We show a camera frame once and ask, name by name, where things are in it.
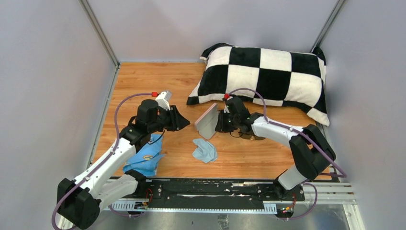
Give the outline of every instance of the cloth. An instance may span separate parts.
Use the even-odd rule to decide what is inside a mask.
[[[155,141],[160,136],[160,134],[152,134],[151,141]],[[164,154],[160,154],[162,150],[162,139],[163,137],[152,145],[144,145],[136,155],[127,160],[123,171],[126,172],[130,169],[134,169],[144,176],[155,176],[157,174],[158,162],[165,156]]]
[[[214,162],[217,159],[217,150],[214,145],[202,138],[194,139],[193,143],[197,148],[193,152],[193,157],[204,163]]]
[[[249,88],[257,91],[266,105],[296,107],[315,121],[330,124],[324,95],[326,58],[319,47],[312,53],[295,53],[219,43],[203,51],[200,59],[206,70],[187,105],[221,101],[225,93]],[[243,101],[262,104],[251,91],[234,94]]]

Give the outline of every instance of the wooden table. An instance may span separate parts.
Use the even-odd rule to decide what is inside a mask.
[[[140,92],[160,92],[170,90],[170,104],[175,104],[179,112],[191,125],[179,132],[166,132],[163,137],[161,154],[165,154],[158,165],[158,177],[208,177],[208,178],[261,178],[273,179],[293,164],[290,149],[270,139],[245,140],[234,138],[228,133],[216,133],[210,142],[217,148],[218,159],[208,164],[192,156],[196,146],[192,140],[201,138],[193,123],[213,104],[187,106],[186,100],[199,82],[205,65],[203,63],[124,63],[121,65],[113,96],[96,150],[98,159],[114,142],[115,130],[113,115],[119,102],[125,97]],[[118,114],[120,130],[130,117],[136,115],[137,107],[150,96],[135,97],[124,103]],[[260,105],[246,103],[251,113],[263,112]],[[295,126],[314,124],[304,112],[296,108],[271,107],[268,117]],[[114,175],[121,176],[122,168]]]

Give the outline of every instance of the black cable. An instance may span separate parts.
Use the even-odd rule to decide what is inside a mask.
[[[234,137],[234,138],[240,138],[240,137],[242,137],[243,133],[241,133],[241,132],[238,132],[238,133],[240,134],[239,137],[233,136],[233,135],[231,134],[231,132],[230,132],[230,136],[232,136],[232,137]]]
[[[155,144],[157,141],[159,141],[159,140],[162,138],[162,136],[164,135],[164,133],[165,133],[165,130],[162,131],[162,134],[161,134],[161,136],[158,137],[158,139],[154,140],[154,141],[151,142],[151,143],[148,142],[148,145]]]

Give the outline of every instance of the pillowcase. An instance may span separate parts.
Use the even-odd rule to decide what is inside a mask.
[[[206,70],[187,105],[220,101],[225,93],[249,88],[261,94],[266,105],[296,107],[315,121],[330,124],[324,96],[326,58],[319,47],[312,53],[295,53],[218,43],[203,51],[200,59]],[[262,104],[251,91],[232,96]]]

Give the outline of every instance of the blue cloth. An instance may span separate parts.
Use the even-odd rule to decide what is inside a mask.
[[[217,159],[217,150],[212,143],[202,138],[194,139],[193,143],[197,145],[197,149],[192,154],[196,159],[204,163],[214,162]]]
[[[160,134],[152,134],[151,141],[155,141],[160,136]],[[160,155],[162,139],[163,137],[152,145],[144,145],[136,155],[127,160],[123,171],[126,172],[134,169],[144,176],[155,176],[157,174],[158,161],[165,156],[164,154]]]

